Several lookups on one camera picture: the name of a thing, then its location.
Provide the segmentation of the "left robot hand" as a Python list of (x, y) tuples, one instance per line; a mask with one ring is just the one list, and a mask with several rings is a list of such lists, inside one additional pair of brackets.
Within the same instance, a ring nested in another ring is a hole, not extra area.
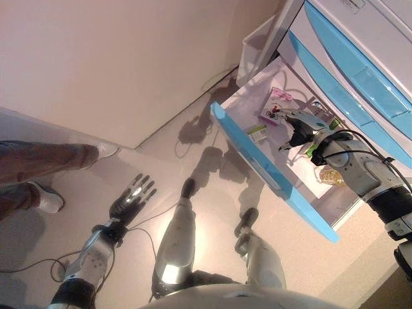
[(147, 174), (138, 174), (109, 209), (109, 217), (129, 225), (155, 195), (155, 181)]

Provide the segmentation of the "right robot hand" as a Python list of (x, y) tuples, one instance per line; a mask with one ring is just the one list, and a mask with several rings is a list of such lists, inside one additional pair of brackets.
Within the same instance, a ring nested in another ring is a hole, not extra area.
[(276, 115), (289, 123), (294, 129), (291, 139), (279, 147), (279, 152), (288, 151), (291, 148), (326, 138), (333, 133), (326, 122), (305, 111), (281, 109)]

